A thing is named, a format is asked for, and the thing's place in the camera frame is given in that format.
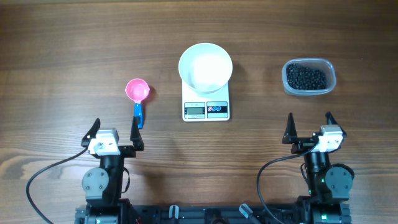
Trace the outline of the pink scoop blue handle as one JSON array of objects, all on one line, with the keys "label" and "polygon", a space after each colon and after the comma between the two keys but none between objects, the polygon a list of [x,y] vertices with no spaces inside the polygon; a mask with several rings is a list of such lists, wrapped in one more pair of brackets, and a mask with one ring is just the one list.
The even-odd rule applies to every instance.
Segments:
[{"label": "pink scoop blue handle", "polygon": [[149,85],[146,81],[140,78],[130,80],[125,88],[127,97],[134,102],[134,116],[139,118],[139,129],[142,129],[144,125],[142,102],[149,96],[149,92]]}]

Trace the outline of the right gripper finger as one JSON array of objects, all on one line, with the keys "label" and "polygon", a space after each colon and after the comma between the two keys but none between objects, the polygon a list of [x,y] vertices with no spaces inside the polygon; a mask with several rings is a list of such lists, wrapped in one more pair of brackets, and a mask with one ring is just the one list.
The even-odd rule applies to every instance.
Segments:
[{"label": "right gripper finger", "polygon": [[330,111],[328,111],[328,112],[325,114],[325,117],[326,117],[326,123],[327,123],[327,124],[329,124],[329,125],[338,125],[339,128],[340,128],[341,131],[342,131],[343,137],[344,137],[344,138],[347,137],[346,132],[345,132],[344,129],[336,122],[335,118],[333,117],[333,115],[332,115],[332,113],[331,113]]},{"label": "right gripper finger", "polygon": [[287,118],[287,126],[282,138],[282,144],[295,144],[298,142],[295,121],[292,113],[289,113]]}]

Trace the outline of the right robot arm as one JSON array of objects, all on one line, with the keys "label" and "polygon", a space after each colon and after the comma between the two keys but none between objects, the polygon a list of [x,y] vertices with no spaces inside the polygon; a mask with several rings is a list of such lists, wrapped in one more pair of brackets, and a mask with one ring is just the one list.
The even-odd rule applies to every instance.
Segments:
[{"label": "right robot arm", "polygon": [[294,117],[289,113],[283,144],[291,144],[293,155],[304,158],[305,177],[309,196],[299,196],[294,203],[294,223],[344,224],[351,223],[349,192],[354,171],[337,163],[331,164],[329,154],[341,148],[346,132],[330,112],[326,124],[307,138],[297,135]]}]

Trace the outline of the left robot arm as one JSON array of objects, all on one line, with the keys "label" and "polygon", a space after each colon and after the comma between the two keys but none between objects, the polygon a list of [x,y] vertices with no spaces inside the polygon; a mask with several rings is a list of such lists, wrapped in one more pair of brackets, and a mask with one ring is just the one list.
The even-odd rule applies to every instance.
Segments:
[{"label": "left robot arm", "polygon": [[101,129],[101,122],[96,119],[90,130],[81,140],[90,155],[99,159],[99,166],[90,169],[82,178],[85,191],[85,208],[77,209],[75,223],[113,224],[142,223],[142,219],[130,201],[121,195],[127,192],[130,182],[123,189],[123,174],[126,158],[135,158],[137,151],[144,150],[144,143],[139,133],[141,119],[132,121],[131,145],[120,146],[116,129]]}]

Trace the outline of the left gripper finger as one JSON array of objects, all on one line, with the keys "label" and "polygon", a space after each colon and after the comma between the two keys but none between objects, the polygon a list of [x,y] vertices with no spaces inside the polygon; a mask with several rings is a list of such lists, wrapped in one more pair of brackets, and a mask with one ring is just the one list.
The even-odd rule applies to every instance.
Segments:
[{"label": "left gripper finger", "polygon": [[132,142],[135,151],[143,151],[144,142],[141,138],[138,124],[139,124],[139,117],[133,117],[131,125],[130,141]]},{"label": "left gripper finger", "polygon": [[84,135],[84,137],[81,140],[81,146],[82,147],[88,147],[90,144],[90,141],[95,138],[96,133],[98,132],[100,128],[101,122],[99,118],[96,118],[95,122],[93,123],[92,127],[89,129],[89,131]]}]

